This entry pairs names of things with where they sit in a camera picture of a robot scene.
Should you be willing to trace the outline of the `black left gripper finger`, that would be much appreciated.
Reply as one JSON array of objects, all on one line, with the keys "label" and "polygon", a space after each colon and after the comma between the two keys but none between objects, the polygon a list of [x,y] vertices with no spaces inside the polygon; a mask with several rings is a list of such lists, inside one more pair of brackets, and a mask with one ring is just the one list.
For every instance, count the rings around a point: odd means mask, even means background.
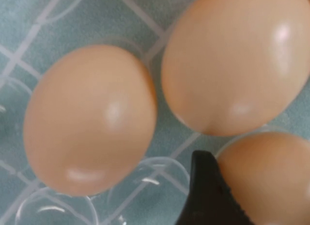
[{"label": "black left gripper finger", "polygon": [[177,225],[252,225],[234,199],[216,158],[208,151],[192,153],[189,193]]}]

